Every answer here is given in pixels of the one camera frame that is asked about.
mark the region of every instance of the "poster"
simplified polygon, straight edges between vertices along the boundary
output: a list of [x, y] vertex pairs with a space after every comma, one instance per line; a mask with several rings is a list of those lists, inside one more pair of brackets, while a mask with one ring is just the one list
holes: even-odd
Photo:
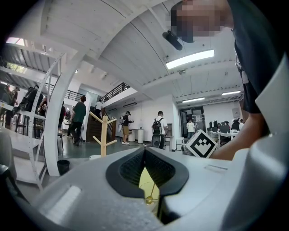
[[201, 122], [202, 121], [202, 119], [201, 119], [201, 117], [200, 117], [200, 115], [196, 115], [196, 122]]

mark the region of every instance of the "white shirt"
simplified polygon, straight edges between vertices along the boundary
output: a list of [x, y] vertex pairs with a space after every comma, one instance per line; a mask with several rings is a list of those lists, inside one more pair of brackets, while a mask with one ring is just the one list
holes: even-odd
[[103, 107], [103, 104], [101, 102], [97, 102], [96, 105], [95, 105], [95, 109], [101, 110], [102, 107]]
[[244, 126], [243, 123], [240, 123], [240, 124], [239, 124], [239, 131], [241, 131], [241, 129], [242, 129], [243, 126]]
[[187, 123], [186, 128], [188, 128], [188, 132], [195, 132], [195, 125], [193, 122]]
[[[159, 121], [161, 118], [162, 118], [161, 116], [158, 116], [158, 117], [155, 118], [155, 119], [156, 119], [156, 121]], [[160, 123], [161, 123], [161, 126], [162, 126], [162, 135], [165, 135], [165, 134], [166, 134], [166, 131], [164, 130], [164, 127], [167, 127], [167, 126], [168, 126], [167, 121], [166, 121], [165, 118], [163, 118], [163, 119], [160, 121]]]

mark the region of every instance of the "green shirt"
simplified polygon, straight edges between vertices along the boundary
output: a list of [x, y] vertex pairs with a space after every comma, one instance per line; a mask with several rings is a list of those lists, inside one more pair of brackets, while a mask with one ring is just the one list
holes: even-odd
[[75, 115], [72, 119], [73, 122], [83, 122], [86, 113], [86, 106], [82, 102], [78, 102], [74, 107]]

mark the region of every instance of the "doorway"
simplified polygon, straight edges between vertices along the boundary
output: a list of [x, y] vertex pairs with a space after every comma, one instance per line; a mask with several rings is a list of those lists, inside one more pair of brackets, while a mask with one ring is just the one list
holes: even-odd
[[206, 130], [205, 127], [205, 116], [204, 116], [204, 109], [202, 106], [199, 107], [190, 107], [186, 109], [180, 109], [181, 113], [181, 126], [182, 126], [182, 137], [188, 136], [188, 130], [186, 129], [186, 124], [189, 119], [192, 119], [193, 123], [195, 124], [195, 132], [197, 130], [202, 129], [204, 132]]

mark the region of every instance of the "wooden coat rack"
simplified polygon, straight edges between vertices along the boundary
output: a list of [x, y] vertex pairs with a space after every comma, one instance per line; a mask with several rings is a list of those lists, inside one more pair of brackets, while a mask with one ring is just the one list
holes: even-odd
[[97, 121], [99, 121], [100, 123], [102, 123], [102, 128], [101, 128], [101, 142], [95, 137], [93, 136], [93, 138], [100, 144], [101, 146], [101, 157], [105, 157], [107, 155], [107, 146], [111, 145], [115, 142], [117, 142], [117, 140], [113, 140], [109, 143], [107, 143], [107, 125], [109, 123], [112, 123], [114, 121], [116, 121], [117, 119], [113, 119], [108, 121], [108, 117], [107, 116], [103, 116], [103, 120], [99, 119], [95, 114], [93, 114], [92, 112], [89, 113], [93, 118], [95, 118]]

